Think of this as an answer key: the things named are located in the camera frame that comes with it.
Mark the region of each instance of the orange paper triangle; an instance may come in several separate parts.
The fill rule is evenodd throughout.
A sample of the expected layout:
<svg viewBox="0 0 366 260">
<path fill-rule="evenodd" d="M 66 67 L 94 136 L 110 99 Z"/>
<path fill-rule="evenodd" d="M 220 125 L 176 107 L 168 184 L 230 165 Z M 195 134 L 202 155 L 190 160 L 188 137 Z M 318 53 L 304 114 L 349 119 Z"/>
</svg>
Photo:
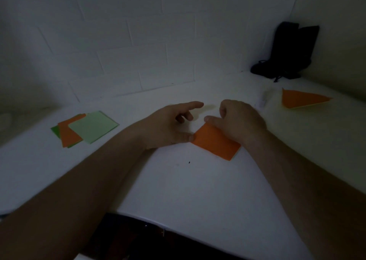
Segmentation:
<svg viewBox="0 0 366 260">
<path fill-rule="evenodd" d="M 331 99 L 320 94 L 282 89 L 282 104 L 288 109 L 324 103 Z"/>
<path fill-rule="evenodd" d="M 76 115 L 70 119 L 58 123 L 62 147 L 67 147 L 83 140 L 77 133 L 71 130 L 68 125 L 76 120 L 84 118 L 85 116 L 86 114 Z"/>
<path fill-rule="evenodd" d="M 194 135 L 195 139 L 192 142 L 194 145 L 206 149 L 228 161 L 234 157 L 240 148 L 239 143 L 228 139 L 221 130 L 208 123 L 205 123 L 199 128 Z"/>
</svg>

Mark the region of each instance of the hand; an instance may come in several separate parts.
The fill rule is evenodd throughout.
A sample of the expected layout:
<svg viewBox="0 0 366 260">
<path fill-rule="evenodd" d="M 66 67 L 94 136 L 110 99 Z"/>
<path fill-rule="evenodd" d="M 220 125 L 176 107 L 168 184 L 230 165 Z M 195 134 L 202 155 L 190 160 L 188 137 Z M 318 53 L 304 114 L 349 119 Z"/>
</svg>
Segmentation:
<svg viewBox="0 0 366 260">
<path fill-rule="evenodd" d="M 220 115 L 206 116 L 205 122 L 222 130 L 228 138 L 239 142 L 244 147 L 253 136 L 267 129 L 266 123 L 258 112 L 249 104 L 236 100 L 223 100 Z"/>
<path fill-rule="evenodd" d="M 165 106 L 126 129 L 139 136 L 146 149 L 190 142 L 194 140 L 194 136 L 179 132 L 177 125 L 185 122 L 183 117 L 192 121 L 193 115 L 190 110 L 202 108 L 203 105 L 202 102 L 193 101 Z"/>
</svg>

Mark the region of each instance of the dark floor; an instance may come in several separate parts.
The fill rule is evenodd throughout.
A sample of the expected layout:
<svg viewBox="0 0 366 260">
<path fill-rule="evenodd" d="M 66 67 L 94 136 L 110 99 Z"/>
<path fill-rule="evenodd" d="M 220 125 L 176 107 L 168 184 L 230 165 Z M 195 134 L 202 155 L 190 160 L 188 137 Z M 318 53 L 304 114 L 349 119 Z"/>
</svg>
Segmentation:
<svg viewBox="0 0 366 260">
<path fill-rule="evenodd" d="M 238 257 L 158 226 L 130 217 L 106 214 L 82 254 L 95 260 L 191 259 Z"/>
</svg>

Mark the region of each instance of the left forearm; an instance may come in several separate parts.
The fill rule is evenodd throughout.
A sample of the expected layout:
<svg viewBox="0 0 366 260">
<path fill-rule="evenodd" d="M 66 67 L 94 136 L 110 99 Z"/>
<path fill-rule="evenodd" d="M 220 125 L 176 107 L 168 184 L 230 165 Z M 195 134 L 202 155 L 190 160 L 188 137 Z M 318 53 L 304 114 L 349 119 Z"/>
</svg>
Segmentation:
<svg viewBox="0 0 366 260">
<path fill-rule="evenodd" d="M 73 259 L 93 234 L 144 151 L 118 133 L 0 224 L 1 259 Z"/>
</svg>

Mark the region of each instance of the left hand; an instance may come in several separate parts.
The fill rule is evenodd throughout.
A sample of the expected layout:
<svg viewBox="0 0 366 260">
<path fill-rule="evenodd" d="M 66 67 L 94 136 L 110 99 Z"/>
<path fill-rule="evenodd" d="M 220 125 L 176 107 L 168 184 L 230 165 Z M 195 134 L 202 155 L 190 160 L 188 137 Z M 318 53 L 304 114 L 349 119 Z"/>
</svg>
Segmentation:
<svg viewBox="0 0 366 260">
<path fill-rule="evenodd" d="M 133 134 L 141 138 L 146 149 L 163 147 L 171 144 L 190 142 L 194 140 L 193 134 L 180 132 L 178 123 L 193 120 L 190 110 L 202 108 L 204 104 L 199 101 L 169 105 L 157 110 L 128 128 Z"/>
</svg>

